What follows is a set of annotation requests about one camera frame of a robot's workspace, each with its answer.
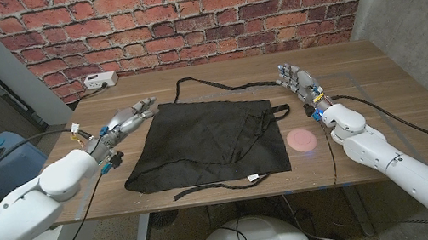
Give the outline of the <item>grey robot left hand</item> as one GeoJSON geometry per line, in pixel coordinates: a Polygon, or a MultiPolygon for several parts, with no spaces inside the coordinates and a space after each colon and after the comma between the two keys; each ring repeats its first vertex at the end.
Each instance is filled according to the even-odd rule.
{"type": "Polygon", "coordinates": [[[99,138],[90,140],[85,151],[96,159],[104,156],[155,115],[151,106],[156,100],[156,97],[145,98],[129,108],[118,110],[112,120],[103,126],[99,138]]]}

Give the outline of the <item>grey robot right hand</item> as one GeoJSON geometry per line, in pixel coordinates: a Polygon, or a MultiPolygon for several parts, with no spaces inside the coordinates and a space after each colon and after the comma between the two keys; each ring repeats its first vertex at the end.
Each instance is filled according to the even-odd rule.
{"type": "Polygon", "coordinates": [[[276,83],[291,92],[306,105],[323,113],[332,105],[319,82],[308,71],[298,66],[283,64],[278,66],[279,80],[276,83]]]}

